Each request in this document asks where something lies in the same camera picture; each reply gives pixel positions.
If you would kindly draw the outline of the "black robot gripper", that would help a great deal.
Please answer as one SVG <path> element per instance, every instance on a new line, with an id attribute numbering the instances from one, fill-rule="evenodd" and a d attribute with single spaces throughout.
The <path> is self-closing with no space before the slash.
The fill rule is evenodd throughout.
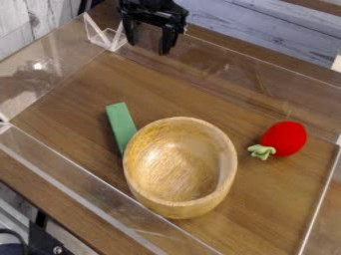
<path id="1" fill-rule="evenodd" d="M 119 0 L 126 36 L 134 46 L 139 40 L 138 22 L 163 27 L 159 55 L 167 55 L 177 41 L 177 33 L 183 33 L 189 11 L 174 0 Z"/>

